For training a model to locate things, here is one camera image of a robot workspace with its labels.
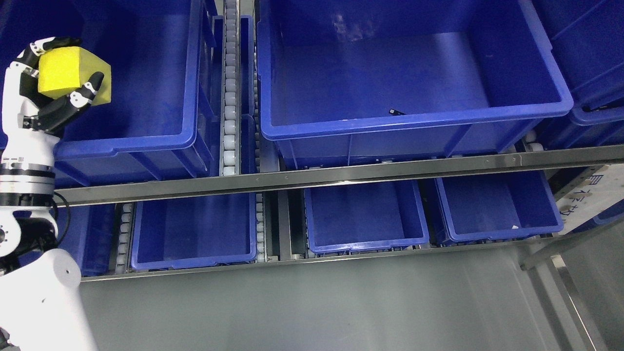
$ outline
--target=robot finger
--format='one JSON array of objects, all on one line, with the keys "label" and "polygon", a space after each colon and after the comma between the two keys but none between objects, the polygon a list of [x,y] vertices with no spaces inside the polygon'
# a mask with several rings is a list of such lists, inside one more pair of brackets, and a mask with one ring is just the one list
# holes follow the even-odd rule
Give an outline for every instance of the robot finger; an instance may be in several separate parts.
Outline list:
[{"label": "robot finger", "polygon": [[103,80],[104,73],[95,72],[80,88],[42,107],[33,128],[48,134],[61,135],[68,123],[91,106]]},{"label": "robot finger", "polygon": [[15,58],[14,64],[23,65],[24,73],[33,74],[39,67],[39,57],[58,47],[77,46],[82,40],[74,37],[48,37],[32,42]]}]

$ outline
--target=yellow foam block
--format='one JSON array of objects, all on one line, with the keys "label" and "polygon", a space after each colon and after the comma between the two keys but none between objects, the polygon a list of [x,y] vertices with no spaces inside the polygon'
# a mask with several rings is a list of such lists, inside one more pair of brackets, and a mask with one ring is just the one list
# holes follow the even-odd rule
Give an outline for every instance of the yellow foam block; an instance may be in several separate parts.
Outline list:
[{"label": "yellow foam block", "polygon": [[38,90],[57,99],[79,88],[97,71],[104,73],[104,81],[93,105],[107,104],[111,92],[110,64],[77,46],[60,47],[41,56]]}]

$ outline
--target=robotic arm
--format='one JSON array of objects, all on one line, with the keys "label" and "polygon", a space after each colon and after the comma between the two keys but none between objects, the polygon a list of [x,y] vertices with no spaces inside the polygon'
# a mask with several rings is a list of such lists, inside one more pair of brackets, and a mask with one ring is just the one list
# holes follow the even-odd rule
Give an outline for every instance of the robotic arm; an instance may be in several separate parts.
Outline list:
[{"label": "robotic arm", "polygon": [[[86,111],[102,85],[95,72],[80,88],[52,100],[37,91],[39,58],[80,39],[49,37],[30,43],[6,69],[2,128],[8,143],[0,166],[0,349],[97,350],[78,292],[80,269],[58,249],[63,236],[50,210],[54,146],[65,126]],[[44,254],[21,267],[19,256]]]}]

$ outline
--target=black wire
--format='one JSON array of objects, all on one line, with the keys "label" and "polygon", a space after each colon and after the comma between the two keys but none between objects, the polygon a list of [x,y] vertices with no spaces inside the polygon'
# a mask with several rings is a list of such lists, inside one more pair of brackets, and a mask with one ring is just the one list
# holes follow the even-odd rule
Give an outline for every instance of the black wire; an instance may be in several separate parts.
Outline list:
[{"label": "black wire", "polygon": [[60,197],[61,200],[63,200],[63,204],[65,205],[65,208],[67,209],[67,220],[65,221],[65,230],[63,230],[63,234],[57,240],[56,246],[58,247],[58,246],[61,246],[61,242],[63,242],[63,240],[65,239],[65,235],[67,235],[67,231],[69,230],[69,222],[72,220],[72,214],[71,214],[71,210],[69,208],[69,202],[67,201],[67,199],[56,191],[54,192],[54,195]]},{"label": "black wire", "polygon": [[54,210],[52,217],[54,220],[57,220],[59,218],[59,206],[56,204],[56,201],[52,201],[52,210]]}]

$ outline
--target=blue plastic bin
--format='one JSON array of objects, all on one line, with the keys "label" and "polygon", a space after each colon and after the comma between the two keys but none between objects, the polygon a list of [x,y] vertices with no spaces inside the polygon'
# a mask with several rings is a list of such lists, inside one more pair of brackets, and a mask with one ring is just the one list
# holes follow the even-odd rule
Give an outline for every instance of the blue plastic bin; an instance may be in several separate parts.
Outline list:
[{"label": "blue plastic bin", "polygon": [[[244,173],[255,171],[255,123],[242,120]],[[132,239],[137,270],[184,269],[256,259],[256,195],[139,202]]]},{"label": "blue plastic bin", "polygon": [[212,66],[216,14],[203,0],[3,2],[2,67],[48,36],[79,36],[112,66],[112,102],[72,122],[55,150],[57,186],[215,173],[218,140],[209,126],[216,105],[210,72],[200,71]]},{"label": "blue plastic bin", "polygon": [[547,149],[624,143],[624,1],[534,3],[575,99],[568,116],[539,126],[538,141]]},{"label": "blue plastic bin", "polygon": [[563,221],[542,171],[421,181],[438,244],[526,238]]},{"label": "blue plastic bin", "polygon": [[315,254],[429,243],[415,181],[307,188],[304,197],[308,240]]},{"label": "blue plastic bin", "polygon": [[[72,207],[71,216],[69,230],[60,248],[76,260],[82,275],[91,277],[108,272],[115,230],[115,205]],[[66,220],[67,211],[59,208],[59,231],[64,230]],[[40,252],[30,252],[20,257],[19,261],[26,265],[40,256]]]},{"label": "blue plastic bin", "polygon": [[624,217],[624,200],[616,203],[608,209],[602,211],[602,213],[596,215],[594,218],[581,224],[571,233],[585,232],[586,230],[600,227],[601,225],[612,223],[620,218]]},{"label": "blue plastic bin", "polygon": [[501,152],[572,108],[528,0],[259,7],[261,131],[290,169]]}]

